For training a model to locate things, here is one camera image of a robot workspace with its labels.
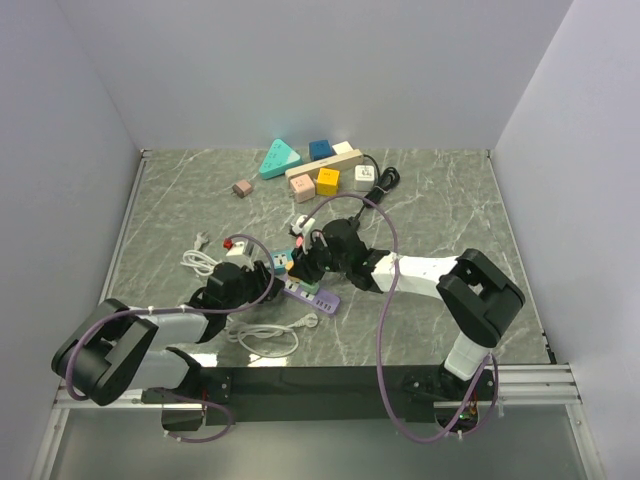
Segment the teal power strip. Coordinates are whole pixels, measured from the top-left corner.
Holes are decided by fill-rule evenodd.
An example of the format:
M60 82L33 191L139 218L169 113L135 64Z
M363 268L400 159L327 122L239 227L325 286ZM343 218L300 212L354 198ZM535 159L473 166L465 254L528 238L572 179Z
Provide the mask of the teal power strip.
M284 275L286 273L286 265L292 260L292 249L273 251L271 252L271 258L275 274Z

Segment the purple power strip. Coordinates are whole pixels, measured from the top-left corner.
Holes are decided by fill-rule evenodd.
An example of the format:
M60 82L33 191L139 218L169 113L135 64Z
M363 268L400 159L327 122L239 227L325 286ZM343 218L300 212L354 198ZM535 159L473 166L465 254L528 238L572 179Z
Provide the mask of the purple power strip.
M341 300L337 295L319 288L315 293L307 292L299 282L284 279L283 293L303 304L318 310L326 315L334 315Z

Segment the green small charger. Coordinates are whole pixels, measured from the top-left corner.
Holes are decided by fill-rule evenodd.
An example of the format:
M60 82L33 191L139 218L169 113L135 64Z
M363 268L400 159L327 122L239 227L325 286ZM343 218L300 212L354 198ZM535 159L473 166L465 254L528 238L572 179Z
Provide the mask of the green small charger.
M315 295L320 289L320 286L318 284L316 284L316 283L309 284L309 283L306 283L306 282L301 282L300 286L305 292L313 294L313 295Z

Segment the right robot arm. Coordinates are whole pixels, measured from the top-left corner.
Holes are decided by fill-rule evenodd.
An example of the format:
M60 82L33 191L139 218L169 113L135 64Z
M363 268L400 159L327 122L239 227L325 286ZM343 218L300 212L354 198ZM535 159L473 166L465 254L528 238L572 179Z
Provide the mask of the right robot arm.
M400 255L367 247L352 219L318 229L304 215L290 234L296 247L287 274L298 281L314 284L339 273L365 292L394 290L443 301L460 330L438 377L440 390L452 399L473 388L476 370L525 304L522 290L477 249L443 258Z

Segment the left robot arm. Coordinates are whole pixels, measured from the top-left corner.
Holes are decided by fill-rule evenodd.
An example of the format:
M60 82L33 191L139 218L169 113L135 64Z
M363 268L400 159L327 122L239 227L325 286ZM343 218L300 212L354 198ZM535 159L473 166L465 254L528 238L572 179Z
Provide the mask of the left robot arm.
M261 261L251 268L223 262L178 307L142 309L106 299L63 342L51 369L73 398L100 406L135 388L163 388L189 401L199 392L201 366L175 346L210 341L229 314L273 300L284 286Z

